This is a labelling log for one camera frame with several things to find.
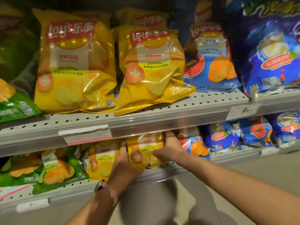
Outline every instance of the person's left hand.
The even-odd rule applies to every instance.
[[[133,168],[128,160],[126,142],[121,142],[120,154],[115,158],[110,177],[107,181],[109,188],[117,192],[119,196],[132,180],[142,174],[145,168]]]

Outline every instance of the hand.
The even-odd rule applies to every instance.
[[[133,168],[128,161],[126,142],[121,142],[120,154],[115,158],[110,177],[107,181],[109,188],[117,192],[119,196],[132,180],[142,174],[145,168]]]
[[[158,158],[162,157],[162,159],[172,160],[176,163],[180,162],[182,156],[188,155],[172,131],[166,132],[165,146],[162,149],[154,150],[152,154]]]

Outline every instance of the metal shelf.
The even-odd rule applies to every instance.
[[[62,130],[106,125],[113,138],[120,138],[224,121],[232,107],[252,104],[261,105],[256,115],[298,109],[300,90],[287,89],[256,102],[250,102],[240,90],[231,93],[196,92],[173,104],[159,104],[119,117],[113,113],[73,113],[2,123],[0,157],[66,146],[64,138],[58,135]]]
[[[212,154],[211,160],[212,162],[221,165],[239,163],[260,158],[262,156],[261,151],[264,149],[266,148],[243,146],[243,150],[229,150],[224,153]],[[275,151],[275,154],[284,154],[297,150],[299,150],[299,143],[287,148],[280,148],[279,150]],[[167,164],[162,165],[161,167],[146,170],[142,175],[140,175],[137,179],[133,181],[132,185],[138,183],[145,184],[147,182],[164,181],[170,178],[176,178],[179,175],[184,175],[187,173],[187,170],[178,166],[176,163],[170,161]],[[60,187],[56,190],[52,190],[47,193],[39,194],[36,196],[31,194],[34,184],[30,184],[27,188],[13,193],[0,200],[0,215],[4,213],[16,212],[16,207],[18,204],[27,202],[29,203],[33,200],[48,198],[50,206],[53,206],[59,204],[61,201],[76,200],[79,196],[82,195],[84,195],[85,197],[92,197],[96,183],[97,181],[78,181],[74,182],[73,184],[69,184],[64,187]]]

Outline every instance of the pink bracelet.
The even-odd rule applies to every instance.
[[[117,197],[117,192],[115,190],[112,190],[111,188],[108,187],[107,183],[104,182],[102,184],[103,188],[108,188],[110,191],[110,197],[113,199],[113,207],[115,206],[115,204],[118,202],[118,197]]]

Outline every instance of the person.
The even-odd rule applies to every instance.
[[[300,197],[269,183],[236,172],[184,151],[173,132],[153,155],[176,162],[219,193],[258,225],[294,225],[300,222]],[[81,208],[66,225],[96,225],[113,210],[119,196],[145,169],[133,168],[123,142],[107,185]]]

